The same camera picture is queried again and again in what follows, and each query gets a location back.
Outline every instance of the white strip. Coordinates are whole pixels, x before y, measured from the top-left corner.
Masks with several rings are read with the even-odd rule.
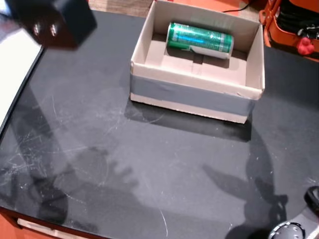
[[[0,41],[0,125],[40,49],[23,29]]]
[[[7,16],[11,15],[10,8],[4,0],[0,0],[0,13]]]

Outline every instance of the scratched surface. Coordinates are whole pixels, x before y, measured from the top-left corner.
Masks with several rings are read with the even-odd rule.
[[[0,144],[0,206],[112,239],[262,239],[319,180],[318,64],[265,49],[245,125],[142,104],[129,65],[142,18],[96,13],[47,50]]]

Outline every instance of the green soda can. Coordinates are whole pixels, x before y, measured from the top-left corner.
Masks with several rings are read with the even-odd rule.
[[[166,44],[169,47],[228,59],[234,47],[234,37],[194,26],[171,22]]]

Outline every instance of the open cardboard box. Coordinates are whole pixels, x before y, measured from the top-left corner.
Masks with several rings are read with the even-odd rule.
[[[234,36],[228,60],[166,48],[174,21]],[[131,60],[132,101],[244,123],[265,88],[259,23],[198,7],[155,1]]]

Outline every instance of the black object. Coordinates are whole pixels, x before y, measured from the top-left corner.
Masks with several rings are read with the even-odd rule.
[[[305,193],[307,206],[294,219],[280,223],[270,233],[269,239],[306,239],[317,229],[319,217],[319,187],[312,186]]]
[[[305,194],[305,201],[308,207],[319,217],[319,187],[309,188]]]
[[[299,223],[281,223],[269,236],[269,239],[305,239],[306,232]]]
[[[7,0],[12,17],[45,47],[75,48],[97,24],[86,0]]]
[[[280,29],[312,39],[319,38],[319,13],[283,0],[277,18]]]

